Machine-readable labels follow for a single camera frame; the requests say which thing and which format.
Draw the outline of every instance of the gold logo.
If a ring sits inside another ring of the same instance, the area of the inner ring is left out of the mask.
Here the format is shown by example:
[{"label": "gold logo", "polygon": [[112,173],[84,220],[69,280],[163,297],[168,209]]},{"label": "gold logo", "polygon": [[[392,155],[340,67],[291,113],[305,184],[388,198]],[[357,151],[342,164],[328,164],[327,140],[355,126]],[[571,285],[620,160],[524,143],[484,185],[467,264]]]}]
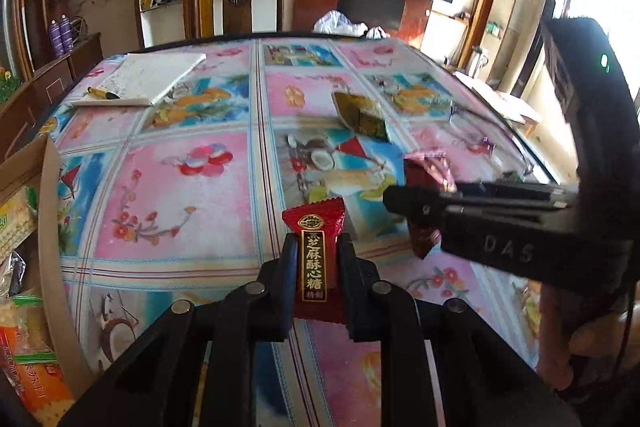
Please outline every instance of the gold logo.
[{"label": "gold logo", "polygon": [[324,225],[324,219],[317,214],[306,214],[300,218],[298,224],[302,229],[317,230]]}]

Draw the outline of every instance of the purple bottle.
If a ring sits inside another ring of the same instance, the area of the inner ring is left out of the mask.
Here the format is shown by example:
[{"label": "purple bottle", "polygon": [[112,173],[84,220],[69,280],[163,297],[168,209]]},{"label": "purple bottle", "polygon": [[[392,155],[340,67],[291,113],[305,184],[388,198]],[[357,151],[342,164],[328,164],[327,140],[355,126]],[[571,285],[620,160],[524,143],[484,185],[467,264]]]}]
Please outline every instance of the purple bottle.
[{"label": "purple bottle", "polygon": [[51,21],[49,26],[49,41],[53,48],[53,54],[56,58],[62,57],[65,54],[65,49],[62,47],[62,36],[60,35],[60,26],[57,22]]},{"label": "purple bottle", "polygon": [[60,38],[62,38],[62,48],[65,53],[70,52],[74,48],[74,41],[71,38],[71,24],[64,15],[60,21]]}]

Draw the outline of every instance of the cardboard box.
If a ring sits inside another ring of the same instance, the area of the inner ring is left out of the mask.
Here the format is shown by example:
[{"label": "cardboard box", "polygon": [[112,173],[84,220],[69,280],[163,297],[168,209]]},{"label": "cardboard box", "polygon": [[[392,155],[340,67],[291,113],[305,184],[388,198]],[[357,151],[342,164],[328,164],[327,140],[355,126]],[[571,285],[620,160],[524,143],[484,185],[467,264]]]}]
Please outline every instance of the cardboard box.
[{"label": "cardboard box", "polygon": [[39,192],[37,242],[32,234],[21,249],[27,263],[23,288],[42,295],[58,363],[77,399],[95,377],[82,353],[62,282],[58,246],[59,176],[60,156],[53,140],[48,134],[38,136],[0,166],[0,201],[6,201],[26,184]]}]

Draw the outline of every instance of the window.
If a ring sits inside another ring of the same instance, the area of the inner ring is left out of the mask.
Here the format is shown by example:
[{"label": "window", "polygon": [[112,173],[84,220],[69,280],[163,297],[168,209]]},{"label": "window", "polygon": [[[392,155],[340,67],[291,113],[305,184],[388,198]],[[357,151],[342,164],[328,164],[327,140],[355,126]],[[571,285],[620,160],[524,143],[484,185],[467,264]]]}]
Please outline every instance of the window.
[{"label": "window", "polygon": [[600,24],[609,37],[609,44],[625,73],[633,98],[636,98],[640,89],[640,75],[634,67],[640,28],[637,3],[638,0],[566,0],[564,4],[564,15],[567,17],[591,17]]}]

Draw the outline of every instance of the notebook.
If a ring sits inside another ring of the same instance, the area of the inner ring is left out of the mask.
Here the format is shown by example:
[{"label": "notebook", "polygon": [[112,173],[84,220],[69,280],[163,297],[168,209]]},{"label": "notebook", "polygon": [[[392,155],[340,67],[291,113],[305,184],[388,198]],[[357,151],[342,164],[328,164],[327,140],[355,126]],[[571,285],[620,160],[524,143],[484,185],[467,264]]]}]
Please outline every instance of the notebook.
[{"label": "notebook", "polygon": [[119,99],[104,100],[87,92],[69,103],[154,105],[205,58],[203,53],[130,53],[117,70],[97,86],[91,86],[115,93]]}]

